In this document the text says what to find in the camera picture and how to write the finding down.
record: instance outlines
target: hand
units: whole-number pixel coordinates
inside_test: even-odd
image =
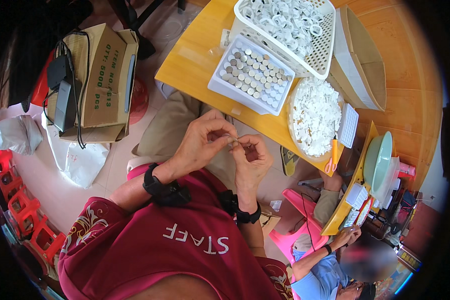
[[[350,237],[357,231],[357,229],[360,230],[360,228],[356,225],[343,228],[342,231],[340,231],[330,243],[330,248],[335,251],[338,248],[343,247],[346,243],[348,243]]]
[[[247,134],[233,142],[230,150],[235,159],[235,187],[241,211],[257,210],[257,189],[274,159],[265,146],[261,135]]]
[[[238,138],[235,127],[224,119],[222,113],[212,109],[189,124],[175,155],[160,165],[161,168],[156,167],[153,175],[158,169],[157,173],[160,173],[165,182],[161,177],[157,178],[161,183],[166,183],[200,170],[208,165],[223,147],[233,142],[232,137]]]
[[[360,227],[356,227],[355,231],[353,232],[352,236],[350,237],[350,239],[348,240],[347,244],[350,246],[351,244],[353,244],[362,234],[362,230],[360,229]]]

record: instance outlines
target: cardboard box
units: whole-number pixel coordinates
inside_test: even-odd
[[[384,111],[385,65],[365,26],[347,6],[337,9],[327,81],[353,108]]]
[[[90,37],[90,73],[81,104],[82,140],[86,144],[117,142],[129,133],[134,72],[130,90],[127,90],[127,79],[132,55],[135,55],[134,68],[136,65],[138,38],[130,29],[114,32],[105,23],[83,31]],[[88,60],[87,37],[71,34],[64,38],[64,42],[72,53],[75,77],[84,83]],[[130,101],[126,109],[127,93]],[[48,116],[52,120],[56,99],[53,95],[48,100]],[[76,142],[77,128],[63,132],[60,139]]]
[[[275,228],[275,225],[277,225],[278,221],[280,221],[281,217],[276,215],[276,211],[273,210],[272,207],[269,205],[258,203],[260,204],[261,208],[261,215],[260,215],[260,225],[261,230],[263,231],[263,238],[265,239],[268,234],[272,231],[272,229]]]

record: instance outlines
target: power adapter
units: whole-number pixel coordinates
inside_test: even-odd
[[[77,104],[75,99],[79,98],[82,83],[75,80],[76,97],[73,95],[73,86],[71,80],[60,81],[58,96],[56,98],[54,124],[61,132],[65,132],[75,126],[75,117],[77,116]]]
[[[72,78],[69,59],[65,54],[54,58],[46,69],[47,84],[51,90],[56,90],[62,80]]]

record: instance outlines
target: white plastic bag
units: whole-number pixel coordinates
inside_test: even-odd
[[[0,121],[0,150],[10,149],[22,155],[32,155],[42,140],[40,129],[29,115]]]
[[[59,130],[53,125],[47,125],[44,114],[42,126],[47,132],[58,169],[80,187],[89,188],[105,164],[110,144],[88,143],[85,149],[82,149],[77,143],[62,141],[59,138]]]

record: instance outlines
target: khaki pants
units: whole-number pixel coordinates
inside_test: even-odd
[[[211,106],[189,95],[180,92],[171,94],[145,129],[138,145],[133,148],[134,158],[128,162],[127,171],[143,164],[164,162],[172,158],[182,143],[189,124],[211,109]],[[235,160],[228,150],[228,146],[224,147],[205,168],[227,189],[236,193]]]
[[[338,206],[338,191],[322,189],[317,205],[313,210],[313,218],[319,222],[322,228],[332,217]]]

